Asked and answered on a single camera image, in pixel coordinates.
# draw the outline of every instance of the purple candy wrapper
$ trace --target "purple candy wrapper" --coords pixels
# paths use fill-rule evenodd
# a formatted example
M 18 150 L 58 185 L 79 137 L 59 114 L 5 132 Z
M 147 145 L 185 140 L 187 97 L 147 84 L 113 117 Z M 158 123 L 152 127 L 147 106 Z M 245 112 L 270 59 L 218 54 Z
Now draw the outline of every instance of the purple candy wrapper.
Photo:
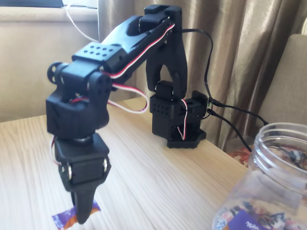
M 97 211 L 100 211 L 100 207 L 97 202 L 93 200 L 91 214 Z M 52 219 L 59 230 L 66 230 L 70 228 L 72 225 L 78 222 L 75 206 L 65 212 L 52 216 Z
M 266 230 L 245 210 L 241 210 L 223 230 Z

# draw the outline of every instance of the candy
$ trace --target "candy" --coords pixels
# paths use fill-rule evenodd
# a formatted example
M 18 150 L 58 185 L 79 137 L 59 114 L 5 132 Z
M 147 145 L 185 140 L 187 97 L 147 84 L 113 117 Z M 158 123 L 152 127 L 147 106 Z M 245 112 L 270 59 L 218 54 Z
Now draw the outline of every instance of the candy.
M 234 206 L 230 209 L 223 208 L 215 218 L 215 230 L 232 230 L 230 222 L 234 220 L 240 211 L 245 211 L 263 228 L 268 230 L 302 230 L 302 228 L 285 213 L 271 214 L 263 207 L 254 207 L 252 202 L 244 201 L 242 206 Z
M 285 220 L 284 230 L 302 230 L 302 228 L 300 228 L 295 221 L 291 220 L 290 218 L 287 218 Z
M 100 211 L 100 207 L 98 206 L 97 202 L 93 200 L 91 214 L 97 211 Z M 56 214 L 52 216 L 52 219 L 55 225 L 57 226 L 58 230 L 66 230 L 78 222 L 77 216 L 76 216 L 76 208 L 73 207 L 65 212 Z

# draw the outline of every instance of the white cable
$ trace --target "white cable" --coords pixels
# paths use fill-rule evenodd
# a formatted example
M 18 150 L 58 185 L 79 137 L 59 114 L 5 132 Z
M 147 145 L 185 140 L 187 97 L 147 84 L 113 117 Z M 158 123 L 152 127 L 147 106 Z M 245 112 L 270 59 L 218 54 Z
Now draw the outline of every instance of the white cable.
M 66 15 L 67 15 L 67 17 L 70 19 L 70 21 L 72 22 L 72 24 L 76 27 L 76 29 L 77 29 L 84 37 L 86 37 L 87 39 L 91 40 L 92 42 L 99 42 L 99 41 L 97 41 L 97 40 L 95 40 L 95 39 L 93 39 L 93 38 L 87 36 L 85 33 L 83 33 L 83 32 L 76 26 L 76 24 L 73 22 L 71 16 L 70 16 L 69 13 L 68 13 L 68 9 L 69 9 L 69 7 L 70 7 L 74 2 L 75 2 L 75 1 L 72 1 L 72 2 L 69 3 L 69 4 L 67 5 L 67 7 L 66 7 Z
M 124 107 L 124 106 L 122 106 L 122 105 L 120 105 L 120 104 L 118 104 L 116 102 L 111 101 L 111 100 L 108 100 L 109 104 L 114 105 L 114 106 L 116 106 L 118 108 L 121 108 L 121 109 L 123 109 L 123 110 L 125 110 L 125 111 L 127 111 L 129 113 L 133 113 L 133 114 L 142 114 L 142 113 L 145 113 L 147 111 L 148 106 L 149 106 L 149 101 L 148 101 L 147 96 L 143 92 L 141 92 L 141 91 L 139 91 L 139 90 L 137 90 L 135 88 L 123 87 L 123 86 L 119 86 L 119 85 L 116 85 L 116 84 L 113 84 L 113 87 L 117 88 L 117 89 L 120 89 L 120 90 L 136 92 L 138 95 L 141 95 L 143 98 L 146 99 L 146 106 L 142 110 L 135 111 L 135 110 L 128 109 L 128 108 L 126 108 L 126 107 Z
M 49 144 L 49 154 L 50 154 L 50 157 L 51 157 L 51 159 L 53 160 L 53 162 L 54 162 L 55 164 L 61 165 L 61 162 L 58 162 L 58 161 L 56 160 L 56 158 L 54 157 L 53 153 L 52 153 L 52 147 L 53 147 L 53 145 L 54 145 L 54 138 L 55 138 L 55 137 L 52 136 L 52 139 L 51 139 L 50 144 Z
M 122 69 L 119 73 L 116 74 L 108 74 L 112 79 L 116 79 L 119 78 L 120 76 L 122 76 L 127 69 L 129 69 L 130 66 L 132 66 L 135 62 L 137 62 L 137 60 L 139 60 L 144 53 L 146 53 L 147 50 L 149 50 L 152 46 L 154 46 L 155 44 L 157 44 L 159 41 L 161 41 L 161 39 L 165 36 L 165 34 L 171 30 L 173 27 L 175 26 L 175 24 L 172 24 L 171 26 L 168 27 L 168 29 L 164 32 L 164 34 L 159 37 L 157 40 L 155 40 L 154 42 L 150 43 L 132 62 L 130 62 L 124 69 Z
M 179 126 L 177 126 L 177 129 L 181 135 L 182 140 L 186 139 L 186 126 L 187 126 L 187 115 L 188 115 L 188 105 L 184 99 L 181 99 L 184 105 L 186 106 L 186 116 L 184 117 L 184 126 L 183 126 L 183 134 L 181 133 Z

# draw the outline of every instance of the window sill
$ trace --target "window sill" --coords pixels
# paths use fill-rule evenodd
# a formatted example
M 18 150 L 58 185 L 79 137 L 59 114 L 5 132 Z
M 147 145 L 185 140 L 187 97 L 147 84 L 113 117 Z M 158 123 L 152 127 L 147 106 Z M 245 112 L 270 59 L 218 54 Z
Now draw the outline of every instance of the window sill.
M 97 9 L 70 7 L 69 13 L 77 22 L 97 22 Z M 71 23 L 66 8 L 0 7 L 0 22 Z

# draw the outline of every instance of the jar rim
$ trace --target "jar rim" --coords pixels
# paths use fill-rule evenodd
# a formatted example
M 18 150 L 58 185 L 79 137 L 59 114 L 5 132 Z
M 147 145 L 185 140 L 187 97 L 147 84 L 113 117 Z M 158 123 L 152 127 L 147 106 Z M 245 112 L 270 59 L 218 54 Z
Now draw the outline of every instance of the jar rim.
M 291 131 L 296 134 L 301 134 L 302 136 L 307 136 L 307 126 L 306 125 L 300 125 L 300 124 L 295 124 L 295 123 L 272 123 L 272 124 L 266 125 L 262 127 L 259 133 L 257 134 L 256 140 L 255 140 L 255 146 L 254 146 L 254 150 L 256 151 L 255 155 L 258 155 L 260 158 L 263 158 L 271 167 L 280 168 L 283 171 L 287 171 L 287 172 L 291 171 L 291 175 L 299 177 L 303 180 L 307 180 L 306 170 L 300 169 L 299 167 L 294 166 L 284 161 L 282 158 L 277 156 L 264 142 L 264 139 L 263 139 L 264 134 L 268 131 L 274 131 L 274 128 L 276 128 L 276 131 L 277 130 L 289 131 L 289 132 Z M 263 152 L 259 153 L 258 151 L 260 148 L 265 150 L 265 153 Z

